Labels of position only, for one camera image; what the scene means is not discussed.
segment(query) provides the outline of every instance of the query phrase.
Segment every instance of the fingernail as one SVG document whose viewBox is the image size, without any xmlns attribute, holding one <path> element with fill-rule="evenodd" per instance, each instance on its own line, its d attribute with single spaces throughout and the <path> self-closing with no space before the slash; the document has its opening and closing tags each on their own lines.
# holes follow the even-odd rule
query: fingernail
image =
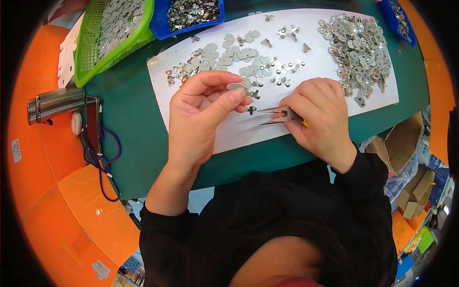
<svg viewBox="0 0 459 287">
<path fill-rule="evenodd" d="M 233 90 L 229 95 L 229 97 L 235 103 L 241 102 L 245 96 L 246 96 L 246 91 L 243 88 L 237 88 L 236 90 Z"/>
</svg>

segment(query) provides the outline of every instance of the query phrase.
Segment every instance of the green basket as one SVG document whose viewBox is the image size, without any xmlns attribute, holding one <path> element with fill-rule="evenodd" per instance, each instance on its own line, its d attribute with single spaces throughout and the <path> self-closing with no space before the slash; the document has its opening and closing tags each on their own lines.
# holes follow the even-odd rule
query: green basket
<svg viewBox="0 0 459 287">
<path fill-rule="evenodd" d="M 149 28 L 155 0 L 145 0 L 144 13 L 134 32 L 97 62 L 101 20 L 106 0 L 91 0 L 81 22 L 75 54 L 75 84 L 83 87 L 96 74 L 116 63 L 155 39 Z"/>
</svg>

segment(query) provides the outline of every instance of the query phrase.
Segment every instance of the sticker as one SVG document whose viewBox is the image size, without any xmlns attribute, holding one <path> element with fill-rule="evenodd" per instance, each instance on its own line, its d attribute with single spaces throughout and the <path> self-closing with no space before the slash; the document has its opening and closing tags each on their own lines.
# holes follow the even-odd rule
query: sticker
<svg viewBox="0 0 459 287">
<path fill-rule="evenodd" d="M 17 163 L 22 159 L 21 149 L 19 148 L 19 139 L 15 139 L 11 142 L 11 148 L 13 150 L 14 163 Z"/>
<path fill-rule="evenodd" d="M 95 274 L 99 277 L 99 280 L 107 279 L 110 269 L 107 268 L 99 259 L 91 264 L 92 269 L 94 269 Z"/>
</svg>

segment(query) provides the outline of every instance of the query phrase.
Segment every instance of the green tabletop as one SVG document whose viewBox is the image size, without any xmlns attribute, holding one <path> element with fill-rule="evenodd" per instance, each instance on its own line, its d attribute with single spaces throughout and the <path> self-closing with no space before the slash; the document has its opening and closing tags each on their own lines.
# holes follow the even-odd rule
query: green tabletop
<svg viewBox="0 0 459 287">
<path fill-rule="evenodd" d="M 423 57 L 418 45 L 412 48 L 391 32 L 374 0 L 277 1 L 247 0 L 225 2 L 225 21 L 245 17 L 249 12 L 297 8 L 328 8 L 372 15 L 384 29 L 392 65 L 397 77 L 400 102 L 349 119 L 354 142 L 363 141 L 412 116 L 429 104 L 429 91 Z M 122 153 L 112 164 L 112 174 L 122 199 L 145 197 L 168 159 L 168 133 L 151 86 L 146 61 L 178 39 L 155 40 L 86 84 L 86 93 L 104 101 L 104 125 L 118 135 Z M 104 141 L 105 155 L 116 155 L 111 137 Z M 285 135 L 212 156 L 201 167 L 193 189 L 237 181 L 252 170 L 271 172 L 314 159 L 314 155 Z"/>
</svg>

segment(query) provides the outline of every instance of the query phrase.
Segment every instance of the blue tray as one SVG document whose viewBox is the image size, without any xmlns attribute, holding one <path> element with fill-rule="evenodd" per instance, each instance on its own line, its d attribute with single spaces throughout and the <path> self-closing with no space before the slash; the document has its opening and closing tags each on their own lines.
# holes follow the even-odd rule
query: blue tray
<svg viewBox="0 0 459 287">
<path fill-rule="evenodd" d="M 405 10 L 403 10 L 401 7 L 400 7 L 400 11 L 403 12 L 403 14 L 405 15 L 405 19 L 406 19 L 406 23 L 408 24 L 408 29 L 409 29 L 409 32 L 408 32 L 408 36 L 410 37 L 411 39 L 411 43 L 408 41 L 408 39 L 406 39 L 402 34 L 400 34 L 400 32 L 398 31 L 398 26 L 400 25 L 400 23 L 398 22 L 398 19 L 397 19 L 397 16 L 395 14 L 395 11 L 392 9 L 392 6 L 391 4 L 389 3 L 389 0 L 382 0 L 380 2 L 378 2 L 378 7 L 379 7 L 379 10 L 381 10 L 381 14 L 382 16 L 384 17 L 384 20 L 386 21 L 386 25 L 387 27 L 393 31 L 394 33 L 396 33 L 397 35 L 399 35 L 403 40 L 407 41 L 407 43 L 411 46 L 411 47 L 414 47 L 416 46 L 416 43 L 418 43 L 418 40 L 416 39 L 416 35 L 414 34 L 414 30 L 413 30 L 413 27 L 411 27 L 411 23 L 409 22 L 409 19 L 408 19 L 408 16 L 406 16 L 406 13 L 405 13 Z"/>
<path fill-rule="evenodd" d="M 169 24 L 168 24 L 168 12 L 170 8 L 170 1 L 169 0 L 155 0 L 155 8 L 153 12 L 153 17 L 150 21 L 150 30 L 155 35 L 156 39 L 164 40 L 166 38 L 182 34 L 188 31 L 196 30 L 202 27 L 212 26 L 223 23 L 225 19 L 225 12 L 224 12 L 224 5 L 223 0 L 218 0 L 218 5 L 220 8 L 220 19 L 204 22 L 201 24 L 197 24 L 191 27 L 187 27 L 175 32 L 170 32 Z"/>
</svg>

